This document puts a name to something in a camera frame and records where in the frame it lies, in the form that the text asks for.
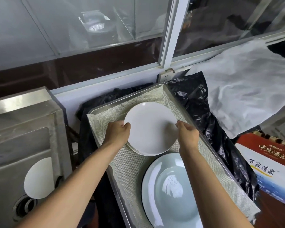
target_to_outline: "woven liner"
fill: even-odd
[[[169,99],[163,88],[156,88],[97,115],[88,114],[87,117],[90,126],[94,131],[99,144],[102,144],[105,138],[105,131],[109,122],[124,120],[127,112],[133,106],[147,101],[163,104],[174,113],[177,120],[185,121],[185,118]],[[167,153],[178,153],[179,148],[179,143],[176,141]],[[223,167],[201,139],[198,142],[198,150],[206,159],[234,203],[249,220],[252,220],[254,215],[260,212],[260,209],[245,194],[245,192],[226,175]],[[121,197],[128,209],[127,213],[131,217],[133,225],[136,227],[152,228],[142,206],[141,184],[147,168],[159,156],[145,157],[135,153],[125,145],[110,163]]]

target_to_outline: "black plastic sheet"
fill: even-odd
[[[220,127],[216,117],[210,112],[208,88],[203,73],[198,72],[190,76],[171,80],[168,81],[167,84],[171,92],[190,114],[199,130],[206,136],[213,149],[219,154],[228,169],[235,176],[243,190],[255,202],[259,191],[256,175],[232,141],[227,137],[224,130]],[[86,114],[97,106],[121,98],[150,85],[152,85],[152,83],[127,89],[115,89],[112,92],[91,99],[81,106],[77,113],[77,117],[81,121],[78,143],[78,158],[80,163],[97,149]],[[99,211],[100,227],[124,227],[106,173],[100,180],[94,196]]]

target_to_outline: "box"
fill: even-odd
[[[248,133],[236,147],[256,173],[260,189],[285,203],[285,146]]]

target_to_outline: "sink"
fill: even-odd
[[[46,88],[0,99],[0,228],[17,225],[44,199],[24,191],[29,169],[51,157],[54,183],[72,172],[65,110]]]

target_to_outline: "person's left hand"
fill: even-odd
[[[112,145],[120,150],[128,141],[131,125],[124,121],[109,122],[102,145]]]

